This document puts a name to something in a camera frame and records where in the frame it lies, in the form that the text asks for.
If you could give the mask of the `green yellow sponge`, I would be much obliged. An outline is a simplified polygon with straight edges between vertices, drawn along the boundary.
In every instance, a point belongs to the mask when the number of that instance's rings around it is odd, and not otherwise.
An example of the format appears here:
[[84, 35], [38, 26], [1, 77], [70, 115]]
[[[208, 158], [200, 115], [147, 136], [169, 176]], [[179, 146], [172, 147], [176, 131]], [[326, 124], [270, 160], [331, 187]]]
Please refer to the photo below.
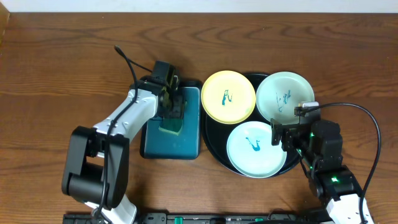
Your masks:
[[159, 125], [159, 130], [165, 133], [179, 135], [182, 131], [183, 120], [175, 118], [164, 118]]

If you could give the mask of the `light blue plate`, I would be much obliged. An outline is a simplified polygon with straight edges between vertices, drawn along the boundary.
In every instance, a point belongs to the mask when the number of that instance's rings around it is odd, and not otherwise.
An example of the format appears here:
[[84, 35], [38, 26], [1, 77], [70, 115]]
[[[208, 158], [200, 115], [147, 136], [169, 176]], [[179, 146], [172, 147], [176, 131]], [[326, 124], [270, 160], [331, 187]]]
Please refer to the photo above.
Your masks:
[[226, 152], [235, 169], [247, 177], [268, 178], [281, 170], [287, 158], [282, 144], [271, 144], [269, 124], [248, 121], [235, 127], [228, 137]]

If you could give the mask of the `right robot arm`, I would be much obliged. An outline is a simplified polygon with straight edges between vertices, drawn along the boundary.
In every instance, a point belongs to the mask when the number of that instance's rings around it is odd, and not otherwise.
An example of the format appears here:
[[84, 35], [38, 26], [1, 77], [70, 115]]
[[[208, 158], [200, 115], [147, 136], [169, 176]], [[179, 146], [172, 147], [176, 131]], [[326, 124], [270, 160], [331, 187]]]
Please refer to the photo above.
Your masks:
[[354, 174], [343, 165], [340, 126], [318, 120], [306, 124], [281, 124], [271, 120], [271, 144], [296, 152], [314, 196], [334, 223], [373, 223], [364, 193]]

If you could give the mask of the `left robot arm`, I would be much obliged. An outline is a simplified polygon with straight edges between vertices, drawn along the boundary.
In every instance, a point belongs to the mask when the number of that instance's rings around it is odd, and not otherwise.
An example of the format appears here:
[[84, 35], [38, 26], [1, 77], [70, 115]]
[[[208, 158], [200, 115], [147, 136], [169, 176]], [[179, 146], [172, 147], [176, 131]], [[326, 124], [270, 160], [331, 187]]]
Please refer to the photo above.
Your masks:
[[134, 222], [137, 208], [126, 196], [129, 146], [148, 120], [183, 118], [179, 85], [178, 70], [158, 60], [150, 75], [134, 80], [126, 99], [106, 119], [73, 130], [62, 192], [91, 207], [97, 222]]

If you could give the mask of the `teal rectangular tray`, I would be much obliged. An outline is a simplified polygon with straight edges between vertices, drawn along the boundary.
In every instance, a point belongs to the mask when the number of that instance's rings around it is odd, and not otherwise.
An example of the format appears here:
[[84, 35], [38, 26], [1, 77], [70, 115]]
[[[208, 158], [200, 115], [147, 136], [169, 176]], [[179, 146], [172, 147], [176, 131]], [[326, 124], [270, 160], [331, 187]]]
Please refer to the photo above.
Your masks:
[[154, 117], [142, 127], [140, 155], [145, 159], [196, 159], [200, 154], [202, 82], [184, 79], [178, 88], [185, 101], [179, 132], [162, 130], [163, 119]]

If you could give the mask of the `round black serving tray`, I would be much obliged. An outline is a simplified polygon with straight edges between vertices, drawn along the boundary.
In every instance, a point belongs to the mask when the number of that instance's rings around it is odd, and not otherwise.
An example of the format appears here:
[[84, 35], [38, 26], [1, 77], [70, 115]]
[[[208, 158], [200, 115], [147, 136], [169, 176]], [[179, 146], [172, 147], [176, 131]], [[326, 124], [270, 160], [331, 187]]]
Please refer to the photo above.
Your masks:
[[[252, 75], [244, 75], [253, 85], [254, 90], [256, 92], [257, 88], [259, 87], [260, 83], [267, 78], [269, 75], [260, 75], [260, 74], [252, 74]], [[266, 120], [259, 112], [257, 106], [255, 105], [254, 111], [251, 115], [246, 118], [244, 121], [237, 123], [237, 124], [222, 124], [219, 123], [212, 118], [210, 118], [207, 113], [205, 112], [205, 118], [203, 120], [202, 129], [204, 134], [205, 144], [208, 147], [209, 151], [213, 154], [213, 156], [222, 163], [225, 167], [229, 170], [243, 175], [237, 169], [233, 167], [228, 159], [228, 155], [226, 152], [226, 143], [228, 140], [229, 135], [231, 134], [232, 130], [248, 121], [260, 121], [266, 124], [271, 125], [271, 122]], [[271, 177], [275, 177], [281, 174], [284, 174], [290, 171], [293, 167], [295, 167], [299, 162], [299, 155], [296, 152], [287, 152], [287, 158], [284, 166], [281, 168], [278, 173]]]

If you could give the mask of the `white plate with scribble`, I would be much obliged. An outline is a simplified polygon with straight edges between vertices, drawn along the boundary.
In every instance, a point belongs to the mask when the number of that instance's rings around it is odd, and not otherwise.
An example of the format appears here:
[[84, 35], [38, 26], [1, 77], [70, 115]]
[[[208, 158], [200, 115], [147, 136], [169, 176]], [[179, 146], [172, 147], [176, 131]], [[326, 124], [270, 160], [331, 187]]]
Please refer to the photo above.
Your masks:
[[256, 90], [256, 106], [268, 121], [297, 124], [294, 108], [301, 102], [314, 101], [312, 86], [294, 72], [277, 72], [265, 78]]

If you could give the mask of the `yellow plate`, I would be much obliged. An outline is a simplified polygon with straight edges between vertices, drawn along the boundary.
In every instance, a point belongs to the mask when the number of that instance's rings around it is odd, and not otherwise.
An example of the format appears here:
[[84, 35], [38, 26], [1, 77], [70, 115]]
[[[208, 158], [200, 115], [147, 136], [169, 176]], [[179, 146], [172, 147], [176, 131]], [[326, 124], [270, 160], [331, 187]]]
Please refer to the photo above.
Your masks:
[[256, 92], [244, 75], [223, 70], [206, 79], [201, 89], [201, 103], [213, 120], [222, 124], [237, 124], [254, 111]]

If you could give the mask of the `brown cardboard box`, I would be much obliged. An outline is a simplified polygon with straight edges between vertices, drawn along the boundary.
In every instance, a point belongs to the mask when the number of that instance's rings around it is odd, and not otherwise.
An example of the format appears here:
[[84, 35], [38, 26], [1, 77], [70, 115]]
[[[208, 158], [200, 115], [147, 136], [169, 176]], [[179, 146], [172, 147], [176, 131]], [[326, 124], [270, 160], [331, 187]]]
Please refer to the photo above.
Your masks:
[[9, 22], [10, 12], [0, 3], [0, 42], [2, 42], [6, 27]]

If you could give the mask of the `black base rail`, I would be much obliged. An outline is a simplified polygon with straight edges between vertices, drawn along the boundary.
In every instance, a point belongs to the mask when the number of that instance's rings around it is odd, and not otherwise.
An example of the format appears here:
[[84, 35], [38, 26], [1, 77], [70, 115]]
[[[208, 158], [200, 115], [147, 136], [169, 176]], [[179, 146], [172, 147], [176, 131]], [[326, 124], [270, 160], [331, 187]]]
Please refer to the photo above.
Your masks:
[[66, 213], [63, 224], [133, 223], [133, 224], [245, 224], [245, 223], [309, 223], [306, 218], [288, 213], [261, 215], [166, 214], [133, 212], [104, 212], [94, 219], [89, 214]]

